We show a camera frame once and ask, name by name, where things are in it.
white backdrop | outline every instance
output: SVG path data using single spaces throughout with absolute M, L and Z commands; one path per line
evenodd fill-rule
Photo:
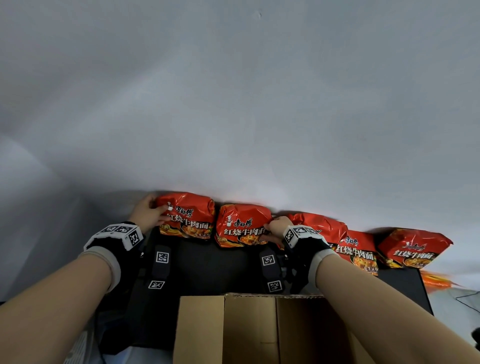
M 480 2 L 3 0 L 0 128 L 111 219 L 145 191 L 399 226 L 480 289 Z

white wall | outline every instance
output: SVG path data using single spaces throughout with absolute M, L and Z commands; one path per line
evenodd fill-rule
M 149 190 L 442 232 L 478 288 L 480 2 L 4 0 L 0 128 L 112 218 Z
M 428 298 L 435 317 L 464 340 L 475 345 L 471 333 L 480 327 L 480 314 L 474 310 L 480 311 L 480 294 L 459 298 L 461 302 L 473 309 L 455 300 L 456 297 L 471 293 L 475 293 L 475 291 L 451 288 L 430 293 Z
M 73 260 L 106 218 L 0 134 L 0 301 Z

person's right hand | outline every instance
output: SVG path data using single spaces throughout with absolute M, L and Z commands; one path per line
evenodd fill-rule
M 288 226 L 292 226 L 293 223 L 290 221 L 290 219 L 286 216 L 279 216 L 270 223 L 265 224 L 264 228 L 268 231 L 271 232 L 271 234 L 268 235 L 262 235 L 260 237 L 260 240 L 267 240 L 269 242 L 273 242 L 276 244 L 282 244 L 282 239 L 283 239 L 283 232 Z

instant noodle package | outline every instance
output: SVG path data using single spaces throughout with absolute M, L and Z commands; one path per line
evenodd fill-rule
M 173 192 L 156 199 L 156 205 L 168 205 L 163 214 L 171 217 L 160 226 L 164 235 L 209 239 L 215 222 L 215 202 L 206 196 Z
M 395 229 L 377 247 L 380 259 L 391 268 L 423 268 L 452 243 L 436 232 Z
M 215 240 L 222 248 L 266 244 L 260 240 L 265 232 L 264 224 L 272 221 L 270 210 L 263 206 L 231 204 L 223 205 L 216 221 Z
M 372 273 L 374 276 L 378 276 L 376 250 L 372 234 L 348 230 L 346 236 L 340 240 L 334 250 L 345 260 Z
M 322 235 L 331 247 L 333 247 L 333 244 L 338 244 L 346 236 L 348 230 L 345 223 L 323 215 L 302 212 L 295 215 L 288 214 L 287 217 L 293 222 L 293 225 L 310 226 Z

open cardboard box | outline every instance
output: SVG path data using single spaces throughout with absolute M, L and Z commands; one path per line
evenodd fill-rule
M 174 364 L 374 361 L 318 296 L 183 296 Z

